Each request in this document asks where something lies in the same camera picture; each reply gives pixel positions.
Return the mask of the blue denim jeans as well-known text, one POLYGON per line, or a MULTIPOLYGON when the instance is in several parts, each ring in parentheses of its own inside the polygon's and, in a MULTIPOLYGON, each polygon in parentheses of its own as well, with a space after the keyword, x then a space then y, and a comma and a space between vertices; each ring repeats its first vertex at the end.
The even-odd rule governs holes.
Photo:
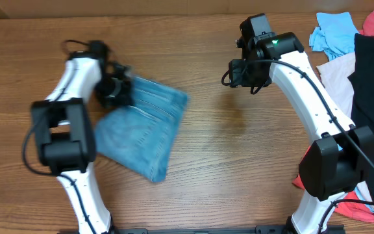
POLYGON ((98 121, 94 131, 97 152, 159 183, 166 178, 190 97, 181 90, 135 77, 131 98, 133 104, 98 121))

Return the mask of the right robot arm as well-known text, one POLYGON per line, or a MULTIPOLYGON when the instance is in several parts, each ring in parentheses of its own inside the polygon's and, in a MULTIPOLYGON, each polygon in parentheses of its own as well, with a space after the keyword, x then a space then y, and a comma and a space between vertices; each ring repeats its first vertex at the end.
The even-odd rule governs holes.
POLYGON ((258 226, 256 233, 345 233, 344 226, 330 226, 328 221, 339 204, 350 202, 348 193, 365 180, 373 133, 368 127, 357 127, 333 102, 294 33, 275 34, 265 14, 248 17, 240 31, 236 46, 242 57, 229 62, 222 84, 249 87, 251 94, 276 84, 310 143, 299 163, 305 192, 297 210, 284 225, 258 226))

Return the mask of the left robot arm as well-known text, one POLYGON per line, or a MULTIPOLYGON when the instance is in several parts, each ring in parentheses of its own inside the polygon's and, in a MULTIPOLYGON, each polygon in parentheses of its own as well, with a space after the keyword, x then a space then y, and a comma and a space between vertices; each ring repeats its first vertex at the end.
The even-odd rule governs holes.
POLYGON ((32 126, 22 146, 21 158, 29 171, 26 149, 31 137, 46 175, 61 183, 78 221, 78 233, 114 233, 94 172, 97 155, 94 130, 86 108, 95 95, 104 108, 132 104, 129 67, 111 60, 111 50, 101 40, 84 43, 85 50, 69 51, 65 72, 56 88, 43 101, 31 105, 32 126))

